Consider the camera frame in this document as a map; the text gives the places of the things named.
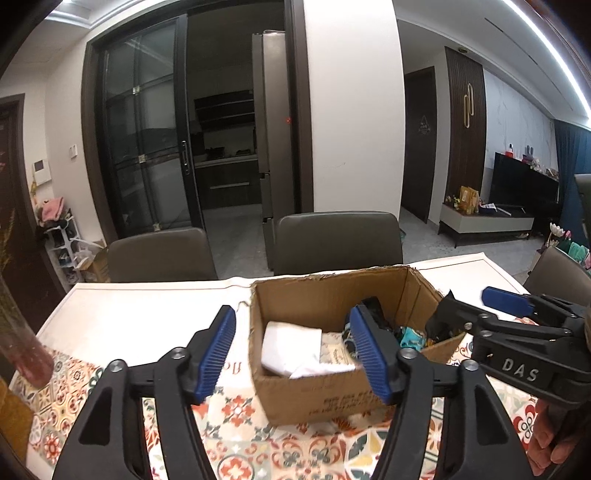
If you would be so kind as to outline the person right hand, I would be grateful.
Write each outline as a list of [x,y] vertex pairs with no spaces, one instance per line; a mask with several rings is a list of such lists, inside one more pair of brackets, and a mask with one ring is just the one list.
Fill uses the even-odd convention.
[[539,399],[536,403],[537,417],[534,422],[533,436],[530,441],[527,458],[535,477],[541,476],[550,466],[562,465],[579,441],[585,436],[580,429],[576,434],[562,439],[554,447],[551,446],[556,435],[548,415],[548,403]]

